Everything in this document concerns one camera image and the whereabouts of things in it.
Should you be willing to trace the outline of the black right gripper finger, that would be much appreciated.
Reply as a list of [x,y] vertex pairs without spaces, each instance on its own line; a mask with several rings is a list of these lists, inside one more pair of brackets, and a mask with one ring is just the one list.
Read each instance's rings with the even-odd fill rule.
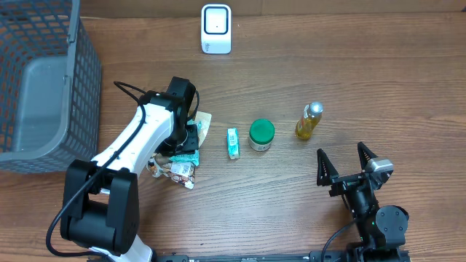
[[333,183],[333,179],[338,178],[339,174],[327,154],[321,148],[317,150],[317,164],[317,185],[331,185]]
[[377,158],[377,155],[372,152],[363,142],[358,143],[358,155],[361,169],[364,170],[371,159]]

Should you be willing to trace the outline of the teal snack packet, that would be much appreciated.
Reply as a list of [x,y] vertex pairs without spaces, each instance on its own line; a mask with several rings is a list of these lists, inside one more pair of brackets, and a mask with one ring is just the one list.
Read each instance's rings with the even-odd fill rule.
[[196,150],[193,154],[171,156],[169,160],[171,162],[192,163],[197,167],[200,164],[200,152]]

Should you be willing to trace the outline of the brown snack wrapper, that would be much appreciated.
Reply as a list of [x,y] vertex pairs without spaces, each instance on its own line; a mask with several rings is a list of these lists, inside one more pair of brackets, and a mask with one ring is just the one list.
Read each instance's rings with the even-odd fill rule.
[[[206,139],[211,119],[211,114],[200,111],[192,120],[187,122],[187,124],[197,125],[200,146]],[[192,163],[171,162],[169,158],[170,156],[152,154],[146,164],[146,169],[155,178],[165,176],[171,179],[171,181],[180,184],[187,189],[193,189],[195,184],[196,166]]]

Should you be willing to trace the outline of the teal tissue pack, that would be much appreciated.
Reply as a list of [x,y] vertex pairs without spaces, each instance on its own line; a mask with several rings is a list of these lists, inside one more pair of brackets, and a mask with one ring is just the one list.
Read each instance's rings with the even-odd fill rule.
[[240,158],[240,141],[237,128],[229,128],[227,130],[227,148],[230,159]]

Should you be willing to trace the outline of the yellow dish soap bottle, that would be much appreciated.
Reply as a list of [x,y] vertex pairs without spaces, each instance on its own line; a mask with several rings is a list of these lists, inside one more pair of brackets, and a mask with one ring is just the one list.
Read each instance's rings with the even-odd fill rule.
[[309,140],[314,128],[320,122],[323,116],[323,104],[312,102],[307,104],[300,120],[296,124],[295,134],[297,138]]

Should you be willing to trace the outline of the green lid jar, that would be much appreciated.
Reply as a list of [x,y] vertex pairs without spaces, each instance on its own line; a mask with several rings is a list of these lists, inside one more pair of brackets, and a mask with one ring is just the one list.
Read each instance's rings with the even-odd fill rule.
[[273,123],[268,119],[257,119],[250,126],[248,142],[255,151],[266,151],[270,148],[274,136]]

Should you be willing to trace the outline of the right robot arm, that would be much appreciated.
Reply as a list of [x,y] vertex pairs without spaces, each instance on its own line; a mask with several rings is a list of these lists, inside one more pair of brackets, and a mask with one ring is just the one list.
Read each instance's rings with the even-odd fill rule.
[[[324,150],[317,150],[317,185],[329,186],[331,197],[341,197],[352,220],[311,257],[319,261],[410,261],[408,252],[400,249],[406,243],[408,212],[397,205],[381,207],[375,196],[375,191],[391,177],[393,163],[377,156],[362,142],[358,143],[358,156],[361,171],[340,176]],[[352,226],[357,228],[360,241],[331,253],[328,248],[332,241]]]

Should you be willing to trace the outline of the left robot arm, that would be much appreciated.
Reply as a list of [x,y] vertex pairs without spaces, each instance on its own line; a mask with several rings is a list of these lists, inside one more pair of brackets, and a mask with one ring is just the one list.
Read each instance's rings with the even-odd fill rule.
[[167,91],[144,91],[138,109],[119,137],[90,161],[74,160],[66,170],[63,206],[46,235],[47,249],[65,256],[51,243],[55,227],[63,239],[102,261],[156,261],[156,252],[138,236],[138,177],[153,154],[194,154],[197,127],[190,124],[200,102],[196,87],[174,76]]

